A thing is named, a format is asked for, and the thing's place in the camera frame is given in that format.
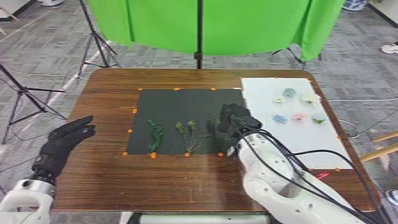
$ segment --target light stand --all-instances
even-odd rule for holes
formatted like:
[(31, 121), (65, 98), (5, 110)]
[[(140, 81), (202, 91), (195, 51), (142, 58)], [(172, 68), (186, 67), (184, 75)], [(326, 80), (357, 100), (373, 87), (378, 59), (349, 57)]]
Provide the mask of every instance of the light stand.
[(202, 69), (202, 1), (197, 0), (197, 51), (193, 55), (197, 69)]
[[(15, 78), (12, 77), (3, 65), (0, 64), (0, 71), (3, 72), (15, 88), (12, 88), (15, 90), (15, 93), (17, 93), (17, 96), (15, 96), (15, 102), (14, 102), (14, 107), (12, 107), (12, 112), (10, 112), (10, 117), (8, 117), (8, 123), (7, 123), (7, 128), (5, 128), (5, 134), (3, 134), (3, 141), (1, 141), (1, 144), (5, 144), (5, 141), (7, 141), (7, 136), (8, 136), (8, 129), (10, 129), (10, 126), (19, 123), (21, 121), (24, 121), (30, 117), (33, 117), (37, 114), (40, 113), (51, 113), (53, 115), (56, 115), (63, 120), (65, 120), (65, 117), (62, 116), (62, 114), (56, 112), (56, 110), (49, 107), (47, 105), (47, 99), (49, 99), (49, 95), (47, 95), (47, 99), (46, 101), (42, 101), (37, 96), (30, 93), (30, 90), (31, 91), (42, 91), (42, 92), (49, 92), (49, 94), (53, 92), (58, 92), (58, 93), (63, 93), (65, 91), (62, 90), (51, 90), (51, 89), (39, 89), (39, 88), (28, 88), (26, 86), (21, 85), (21, 83), (17, 82)], [(15, 109), (17, 109), (17, 105), (19, 105), (19, 100), (21, 100), (21, 97), (26, 97), (35, 108), (37, 108), (37, 112), (33, 112), (31, 114), (28, 114), (23, 118), (15, 119), (14, 120), (14, 117), (15, 117)]]
[[(108, 43), (103, 40), (103, 38), (101, 38), (101, 36), (99, 36), (99, 34), (95, 32), (95, 29), (94, 29), (94, 25), (92, 25), (92, 21), (90, 21), (90, 16), (88, 16), (88, 12), (87, 12), (87, 7), (85, 7), (85, 4), (83, 4), (83, 0), (78, 0), (78, 1), (79, 1), (81, 9), (83, 9), (83, 16), (85, 16), (85, 21), (87, 21), (87, 24), (88, 24), (88, 29), (90, 29), (90, 37), (88, 37), (88, 41), (87, 41), (87, 46), (85, 46), (85, 51), (83, 51), (83, 59), (81, 59), (81, 64), (79, 64), (79, 69), (78, 69), (78, 78), (79, 78), (81, 72), (83, 72), (83, 65), (94, 65), (99, 68), (111, 68), (113, 66), (120, 67), (120, 65), (118, 65), (118, 63), (115, 61), (115, 57), (113, 57), (117, 55), (117, 53), (115, 53), (111, 47), (108, 46)], [(97, 64), (94, 64), (94, 63), (90, 63), (87, 61), (87, 54), (88, 54), (92, 39), (94, 39), (94, 42), (95, 42), (95, 48), (97, 48), (97, 51), (99, 51), (103, 65), (97, 65)], [(108, 57), (115, 61), (115, 64), (113, 65), (110, 65), (110, 61), (108, 61), (108, 59), (104, 57), (103, 49), (106, 49), (106, 51), (108, 51)]]

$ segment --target tripod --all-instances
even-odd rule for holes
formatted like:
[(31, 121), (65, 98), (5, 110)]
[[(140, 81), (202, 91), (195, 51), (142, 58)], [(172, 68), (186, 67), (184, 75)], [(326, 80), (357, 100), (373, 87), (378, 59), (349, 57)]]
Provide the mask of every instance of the tripod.
[[(19, 123), (21, 121), (24, 121), (30, 117), (33, 117), (37, 114), (40, 113), (51, 113), (53, 115), (56, 115), (63, 120), (65, 120), (65, 117), (62, 116), (62, 114), (56, 112), (56, 110), (47, 106), (47, 99), (49, 99), (49, 94), (53, 92), (58, 92), (58, 93), (63, 93), (65, 91), (62, 90), (51, 90), (51, 89), (39, 89), (39, 88), (28, 88), (26, 86), (21, 85), (21, 83), (17, 82), (15, 78), (12, 77), (3, 65), (0, 64), (0, 71), (3, 72), (15, 88), (14, 91), (17, 93), (17, 96), (15, 96), (15, 102), (14, 102), (14, 107), (12, 107), (12, 112), (10, 112), (10, 117), (8, 117), (8, 123), (7, 123), (7, 128), (5, 128), (5, 134), (3, 134), (3, 141), (1, 141), (1, 144), (5, 144), (5, 141), (7, 141), (7, 136), (8, 136), (8, 130), (10, 130), (10, 126)], [(31, 91), (42, 91), (42, 92), (49, 92), (47, 94), (47, 98), (46, 98), (46, 101), (42, 101), (37, 96), (30, 93), (30, 90)], [(19, 119), (14, 119), (15, 118), (15, 109), (17, 109), (17, 105), (19, 105), (19, 100), (21, 100), (21, 97), (26, 97), (35, 108), (37, 108), (37, 111), (28, 114), (24, 117), (21, 117)]]
[[(117, 53), (115, 53), (111, 47), (108, 46), (108, 43), (103, 40), (103, 38), (101, 38), (101, 36), (99, 36), (99, 34), (95, 32), (95, 29), (94, 29), (94, 25), (92, 25), (92, 21), (90, 21), (90, 16), (88, 16), (87, 6), (83, 4), (83, 0), (78, 0), (78, 1), (79, 1), (81, 9), (83, 9), (83, 16), (85, 16), (85, 20), (87, 20), (87, 24), (88, 24), (88, 29), (90, 29), (90, 37), (88, 37), (88, 41), (87, 41), (87, 46), (85, 46), (85, 51), (83, 51), (83, 59), (81, 59), (81, 64), (79, 64), (79, 69), (78, 69), (78, 78), (79, 78), (81, 72), (83, 72), (83, 65), (94, 65), (99, 68), (111, 68), (113, 66), (120, 67), (120, 65), (118, 65), (118, 63), (115, 61), (115, 57), (113, 57), (117, 55)], [(95, 42), (95, 48), (97, 48), (97, 51), (99, 51), (103, 65), (94, 64), (92, 62), (87, 61), (87, 54), (88, 54), (92, 40)], [(103, 49), (106, 49), (106, 51), (108, 51), (108, 58), (104, 56)]]

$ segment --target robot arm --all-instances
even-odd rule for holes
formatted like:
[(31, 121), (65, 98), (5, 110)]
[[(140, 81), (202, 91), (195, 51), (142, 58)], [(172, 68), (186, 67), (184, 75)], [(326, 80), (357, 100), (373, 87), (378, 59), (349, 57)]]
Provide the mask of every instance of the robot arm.
[[(92, 116), (56, 128), (47, 136), (33, 162), (33, 175), (19, 180), (0, 204), (0, 220), (7, 224), (49, 224), (49, 209), (55, 197), (55, 179), (67, 162), (69, 153), (79, 142), (94, 135)], [(12, 212), (33, 207), (33, 212)]]
[(236, 104), (223, 105), (218, 131), (239, 137), (234, 151), (245, 167), (243, 189), (277, 221), (284, 224), (364, 223), (335, 203), (291, 184), (294, 182), (312, 191), (319, 190), (330, 200), (351, 209), (333, 189), (287, 160), (261, 134), (259, 121)]

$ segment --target wooden table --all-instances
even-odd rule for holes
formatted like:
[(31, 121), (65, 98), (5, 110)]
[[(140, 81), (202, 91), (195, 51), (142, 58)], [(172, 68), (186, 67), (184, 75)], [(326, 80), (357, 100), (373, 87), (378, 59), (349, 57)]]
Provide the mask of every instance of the wooden table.
[[(94, 72), (69, 120), (92, 114), (97, 133), (71, 153), (58, 178), (58, 211), (264, 211), (243, 192), (238, 160), (214, 155), (190, 158), (159, 155), (154, 160), (145, 155), (122, 155), (138, 89), (234, 88), (241, 87), (241, 77), (307, 78), (325, 99), (312, 75), (303, 71), (99, 69)], [(325, 100), (321, 104), (367, 179)], [(364, 211), (373, 210), (353, 171), (330, 172), (326, 184), (349, 204)]]

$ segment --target chair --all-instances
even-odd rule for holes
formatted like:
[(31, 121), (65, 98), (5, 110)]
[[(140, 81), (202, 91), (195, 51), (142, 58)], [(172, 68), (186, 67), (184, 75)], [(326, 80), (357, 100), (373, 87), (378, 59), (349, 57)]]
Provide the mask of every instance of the chair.
[[(380, 136), (373, 142), (381, 142), (387, 139), (398, 137), (398, 131), (390, 132), (387, 135)], [(387, 155), (389, 153), (398, 151), (398, 143), (389, 145), (385, 148), (378, 149), (374, 152), (371, 152), (367, 155), (360, 157), (360, 162), (369, 161), (371, 159), (378, 158), (380, 156)]]

